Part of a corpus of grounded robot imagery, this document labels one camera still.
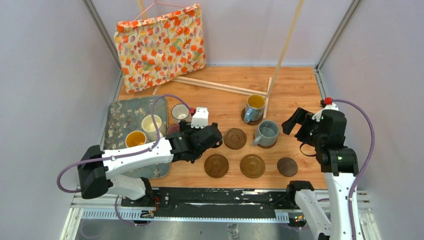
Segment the pink mug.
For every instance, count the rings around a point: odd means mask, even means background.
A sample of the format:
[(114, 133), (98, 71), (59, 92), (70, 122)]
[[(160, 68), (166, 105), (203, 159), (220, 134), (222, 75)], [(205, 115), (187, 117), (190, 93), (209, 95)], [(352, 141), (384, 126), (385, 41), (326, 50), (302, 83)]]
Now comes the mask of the pink mug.
[(170, 125), (167, 130), (166, 130), (166, 135), (169, 136), (173, 133), (177, 133), (180, 132), (180, 124), (179, 123), (175, 123)]

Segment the white grey mug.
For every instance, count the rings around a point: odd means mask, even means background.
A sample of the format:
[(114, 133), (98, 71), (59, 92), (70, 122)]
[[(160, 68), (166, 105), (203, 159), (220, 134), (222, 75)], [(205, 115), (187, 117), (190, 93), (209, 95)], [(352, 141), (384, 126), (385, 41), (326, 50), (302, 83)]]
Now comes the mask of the white grey mug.
[(180, 121), (190, 122), (192, 119), (189, 108), (184, 104), (176, 104), (171, 110), (171, 116), (176, 124)]

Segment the small dark brown coaster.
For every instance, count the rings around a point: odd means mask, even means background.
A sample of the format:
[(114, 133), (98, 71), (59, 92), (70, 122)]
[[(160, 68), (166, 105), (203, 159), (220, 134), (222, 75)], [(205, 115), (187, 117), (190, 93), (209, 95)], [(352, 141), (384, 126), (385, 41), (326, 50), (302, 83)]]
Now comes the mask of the small dark brown coaster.
[(293, 177), (298, 173), (296, 161), (290, 157), (282, 157), (277, 162), (278, 172), (285, 177)]

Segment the blue mug yellow inside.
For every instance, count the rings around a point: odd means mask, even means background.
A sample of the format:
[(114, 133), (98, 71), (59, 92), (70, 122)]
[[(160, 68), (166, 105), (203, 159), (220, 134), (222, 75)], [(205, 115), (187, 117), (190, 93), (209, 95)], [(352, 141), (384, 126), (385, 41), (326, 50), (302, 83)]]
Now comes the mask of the blue mug yellow inside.
[(264, 114), (266, 100), (258, 94), (250, 95), (246, 101), (244, 123), (257, 121)]

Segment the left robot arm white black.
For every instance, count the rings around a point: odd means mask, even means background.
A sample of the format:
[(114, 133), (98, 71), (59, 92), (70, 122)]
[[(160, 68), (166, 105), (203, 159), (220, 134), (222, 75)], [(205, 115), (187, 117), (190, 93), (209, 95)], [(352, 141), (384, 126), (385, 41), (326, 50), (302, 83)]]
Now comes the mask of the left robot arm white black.
[(133, 169), (177, 161), (194, 163), (211, 148), (223, 143), (217, 123), (204, 128), (190, 128), (182, 124), (181, 131), (134, 147), (101, 150), (90, 146), (78, 166), (78, 178), (83, 199), (95, 199), (114, 194), (135, 200), (140, 206), (149, 206), (153, 193), (146, 177), (131, 178), (124, 173)]

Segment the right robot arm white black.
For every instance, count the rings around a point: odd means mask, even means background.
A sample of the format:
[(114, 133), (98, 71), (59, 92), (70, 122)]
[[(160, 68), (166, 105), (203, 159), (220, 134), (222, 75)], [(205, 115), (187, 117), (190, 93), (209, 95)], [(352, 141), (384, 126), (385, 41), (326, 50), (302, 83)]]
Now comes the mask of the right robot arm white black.
[(299, 107), (282, 123), (283, 133), (289, 135), (296, 124), (300, 125), (296, 139), (314, 147), (313, 156), (324, 174), (330, 217), (322, 209), (309, 181), (291, 181), (286, 188), (286, 204), (302, 210), (316, 240), (362, 240), (353, 186), (359, 166), (355, 151), (345, 146), (345, 115), (337, 107), (327, 106), (316, 114)]

